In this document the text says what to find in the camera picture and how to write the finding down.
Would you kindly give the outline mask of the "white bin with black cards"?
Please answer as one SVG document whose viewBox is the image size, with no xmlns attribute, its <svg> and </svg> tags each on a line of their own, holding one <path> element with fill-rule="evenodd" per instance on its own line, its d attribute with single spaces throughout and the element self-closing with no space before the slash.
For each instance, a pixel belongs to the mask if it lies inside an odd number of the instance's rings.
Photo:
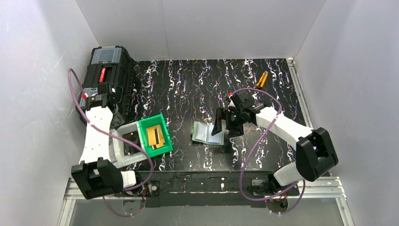
<svg viewBox="0 0 399 226">
<path fill-rule="evenodd" d="M 110 133 L 123 137 L 140 148 L 142 148 L 142 144 L 144 143 L 137 121 L 123 125 L 118 129 L 111 129 Z M 118 169 L 147 160 L 145 155 L 137 148 L 112 137 L 110 138 L 109 154 L 111 162 Z"/>
</svg>

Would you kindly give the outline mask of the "green plastic bin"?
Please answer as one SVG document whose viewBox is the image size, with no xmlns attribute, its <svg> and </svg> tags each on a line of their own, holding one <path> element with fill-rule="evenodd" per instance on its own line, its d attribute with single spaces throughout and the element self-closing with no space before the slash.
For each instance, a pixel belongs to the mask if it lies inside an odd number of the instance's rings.
<svg viewBox="0 0 399 226">
<path fill-rule="evenodd" d="M 143 139 L 143 149 L 150 157 L 173 150 L 171 137 L 162 114 L 138 121 Z"/>
</svg>

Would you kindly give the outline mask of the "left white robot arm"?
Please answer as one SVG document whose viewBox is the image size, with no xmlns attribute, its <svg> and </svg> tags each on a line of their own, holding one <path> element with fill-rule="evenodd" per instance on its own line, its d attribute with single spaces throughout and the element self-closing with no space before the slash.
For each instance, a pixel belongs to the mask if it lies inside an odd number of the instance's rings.
<svg viewBox="0 0 399 226">
<path fill-rule="evenodd" d="M 79 164 L 72 166 L 71 175 L 86 199 L 115 193 L 137 183 L 134 171 L 121 171 L 110 154 L 110 129 L 117 112 L 115 91 L 108 82 L 101 82 L 97 94 L 85 101 L 87 129 Z"/>
</svg>

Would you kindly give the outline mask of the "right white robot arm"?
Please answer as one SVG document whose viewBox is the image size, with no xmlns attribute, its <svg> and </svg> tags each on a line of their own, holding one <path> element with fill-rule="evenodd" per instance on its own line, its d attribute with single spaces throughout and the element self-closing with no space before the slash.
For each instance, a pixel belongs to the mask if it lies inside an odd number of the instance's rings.
<svg viewBox="0 0 399 226">
<path fill-rule="evenodd" d="M 273 107 L 256 101 L 246 91 L 233 94 L 228 108 L 218 108 L 211 135 L 222 132 L 226 121 L 229 136 L 244 134 L 244 123 L 252 123 L 285 140 L 295 149 L 295 162 L 268 176 L 270 189 L 281 189 L 299 180 L 315 181 L 339 163 L 333 142 L 324 128 L 312 129 L 298 124 Z"/>
</svg>

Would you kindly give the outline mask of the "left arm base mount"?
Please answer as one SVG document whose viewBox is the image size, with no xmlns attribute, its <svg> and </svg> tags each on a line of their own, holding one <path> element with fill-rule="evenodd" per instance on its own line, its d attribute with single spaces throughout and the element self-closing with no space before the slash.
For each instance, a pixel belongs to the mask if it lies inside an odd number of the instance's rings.
<svg viewBox="0 0 399 226">
<path fill-rule="evenodd" d="M 158 197 L 160 194 L 160 181 L 150 180 L 139 188 L 114 194 L 122 199 L 123 217 L 133 217 L 142 212 L 146 207 L 147 198 Z"/>
</svg>

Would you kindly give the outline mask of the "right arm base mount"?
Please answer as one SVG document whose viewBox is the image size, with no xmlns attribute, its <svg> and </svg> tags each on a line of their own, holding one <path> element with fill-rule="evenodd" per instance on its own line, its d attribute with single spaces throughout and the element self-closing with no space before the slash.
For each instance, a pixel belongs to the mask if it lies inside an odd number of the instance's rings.
<svg viewBox="0 0 399 226">
<path fill-rule="evenodd" d="M 303 193 L 299 193 L 297 182 L 288 184 L 286 186 L 279 186 L 277 181 L 271 182 L 267 179 L 254 179 L 247 190 L 255 197 L 260 196 L 274 196 L 271 199 L 265 200 L 266 208 L 270 213 L 282 215 L 290 212 L 301 201 Z M 290 206 L 288 201 L 289 195 L 300 195 L 296 202 Z"/>
</svg>

